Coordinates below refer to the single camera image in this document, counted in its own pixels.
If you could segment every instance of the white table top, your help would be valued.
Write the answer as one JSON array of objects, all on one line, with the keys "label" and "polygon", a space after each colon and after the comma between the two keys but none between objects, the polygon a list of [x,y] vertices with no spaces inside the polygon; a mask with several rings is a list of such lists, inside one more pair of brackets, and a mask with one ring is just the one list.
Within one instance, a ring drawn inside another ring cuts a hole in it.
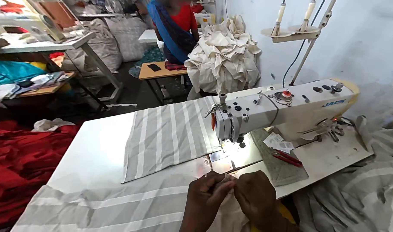
[{"label": "white table top", "polygon": [[[266,87],[227,94],[227,99],[258,93],[260,90],[266,91]],[[118,187],[123,178],[125,145],[131,131],[132,121],[133,113],[126,113],[85,122],[48,185],[67,193],[84,189]],[[323,140],[321,143],[313,142],[295,149],[295,154],[304,164],[309,178],[276,187],[278,198],[289,195],[371,155],[358,142],[354,130],[346,131],[340,143],[334,143],[332,140]],[[188,173],[194,177],[200,177],[210,171],[206,161],[206,157],[203,156],[169,167],[158,172],[157,175],[149,175],[132,182],[146,181],[147,178],[167,176],[172,173]],[[264,163],[259,162],[241,169],[238,175],[257,170],[268,173]]]},{"label": "white table top", "polygon": [[67,43],[56,44],[50,41],[36,42],[36,43],[11,43],[10,45],[4,46],[0,49],[0,53],[19,53],[19,52],[45,52],[45,51],[62,51],[69,49],[77,49],[88,40],[95,37],[93,32],[89,32],[85,36],[77,40],[73,40]]},{"label": "white table top", "polygon": [[[125,145],[134,113],[85,122],[70,144],[47,185],[65,193],[84,189],[120,187],[123,180]],[[206,156],[159,171],[127,184],[176,173],[201,177],[211,171]]]},{"label": "white table top", "polygon": [[157,34],[154,29],[145,30],[139,37],[138,41],[140,43],[156,43],[158,41]]}]

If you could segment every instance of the person's right hand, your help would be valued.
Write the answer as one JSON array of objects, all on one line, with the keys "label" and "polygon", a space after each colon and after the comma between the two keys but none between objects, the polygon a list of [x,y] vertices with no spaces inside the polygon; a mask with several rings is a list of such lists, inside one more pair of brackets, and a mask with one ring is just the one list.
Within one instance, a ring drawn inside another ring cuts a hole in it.
[{"label": "person's right hand", "polygon": [[262,231],[293,231],[295,226],[278,212],[275,188],[262,171],[246,173],[236,180],[235,198],[242,212]]}]

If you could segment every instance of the yellow fabric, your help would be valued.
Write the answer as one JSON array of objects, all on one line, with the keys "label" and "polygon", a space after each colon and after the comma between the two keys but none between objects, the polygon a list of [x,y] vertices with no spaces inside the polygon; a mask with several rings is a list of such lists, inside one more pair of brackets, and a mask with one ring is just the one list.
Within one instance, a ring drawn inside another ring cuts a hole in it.
[{"label": "yellow fabric", "polygon": [[[294,218],[292,217],[290,211],[280,202],[278,211],[280,214],[288,219],[292,224],[296,224]],[[251,224],[251,232],[260,232],[253,224]]]},{"label": "yellow fabric", "polygon": [[38,67],[38,68],[42,69],[43,71],[46,71],[46,64],[44,64],[44,63],[36,62],[36,61],[34,61],[34,62],[26,62],[26,63],[29,63],[29,64],[31,64],[31,65],[33,65],[35,67]]}]

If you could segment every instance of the gray fabric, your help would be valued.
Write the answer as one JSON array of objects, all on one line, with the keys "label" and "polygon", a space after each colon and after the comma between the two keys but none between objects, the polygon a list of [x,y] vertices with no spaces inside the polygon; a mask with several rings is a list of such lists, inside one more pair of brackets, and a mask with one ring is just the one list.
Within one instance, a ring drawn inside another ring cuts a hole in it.
[{"label": "gray fabric", "polygon": [[302,231],[393,232],[393,122],[385,120],[390,116],[356,120],[375,155],[294,194]]},{"label": "gray fabric", "polygon": [[[250,138],[260,151],[262,161],[270,172],[268,177],[272,185],[277,187],[307,179],[308,173],[304,167],[299,168],[272,156],[273,149],[263,142],[268,135],[269,133],[262,128],[250,132]],[[297,159],[293,152],[290,155]]]},{"label": "gray fabric", "polygon": [[[64,194],[45,185],[32,198],[13,232],[178,231],[188,186],[195,178],[172,175],[114,189]],[[229,194],[210,232],[239,232],[248,219]]]},{"label": "gray fabric", "polygon": [[135,112],[123,183],[221,150],[211,116],[204,118],[213,103],[208,96]]}]

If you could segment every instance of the gray towel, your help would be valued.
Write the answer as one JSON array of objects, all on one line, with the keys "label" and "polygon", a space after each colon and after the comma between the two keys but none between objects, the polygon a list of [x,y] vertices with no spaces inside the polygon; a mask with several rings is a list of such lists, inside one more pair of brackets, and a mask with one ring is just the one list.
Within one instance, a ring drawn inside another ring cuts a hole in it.
[{"label": "gray towel", "polygon": [[122,183],[219,151],[211,96],[135,112],[126,142]]},{"label": "gray towel", "polygon": [[272,148],[269,148],[263,141],[268,137],[269,133],[265,129],[257,129],[250,132],[250,137],[254,141],[261,153],[262,160],[270,172],[270,181],[274,187],[288,185],[300,180],[308,178],[308,174],[304,167],[299,168],[292,164],[286,163],[272,156]]}]

